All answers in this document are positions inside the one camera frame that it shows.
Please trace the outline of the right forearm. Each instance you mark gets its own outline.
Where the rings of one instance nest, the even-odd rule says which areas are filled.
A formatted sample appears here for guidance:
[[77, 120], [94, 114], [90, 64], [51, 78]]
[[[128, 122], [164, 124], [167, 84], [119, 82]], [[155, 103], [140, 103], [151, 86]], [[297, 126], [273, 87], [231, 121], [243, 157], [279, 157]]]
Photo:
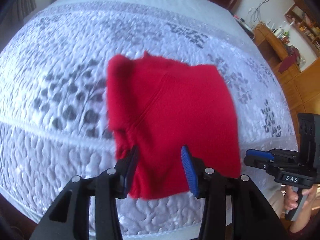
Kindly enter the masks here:
[[310, 222], [312, 206], [316, 199], [317, 184], [313, 185], [310, 189], [304, 189], [302, 191], [303, 197], [306, 197], [304, 205], [297, 217], [297, 219], [291, 224], [290, 231], [292, 233], [298, 233], [303, 230]]

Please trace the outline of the person's right hand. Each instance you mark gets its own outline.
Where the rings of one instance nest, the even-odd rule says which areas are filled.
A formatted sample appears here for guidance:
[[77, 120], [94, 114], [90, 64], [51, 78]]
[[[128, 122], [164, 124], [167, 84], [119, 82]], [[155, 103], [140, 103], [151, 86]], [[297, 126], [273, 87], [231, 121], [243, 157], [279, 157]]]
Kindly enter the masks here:
[[[298, 194], [293, 190], [292, 186], [286, 185], [285, 196], [284, 196], [284, 207], [286, 210], [293, 210], [298, 207]], [[316, 199], [318, 185], [314, 184], [310, 189], [303, 189], [302, 196], [307, 196], [306, 201], [303, 205], [303, 210], [312, 210], [313, 203]]]

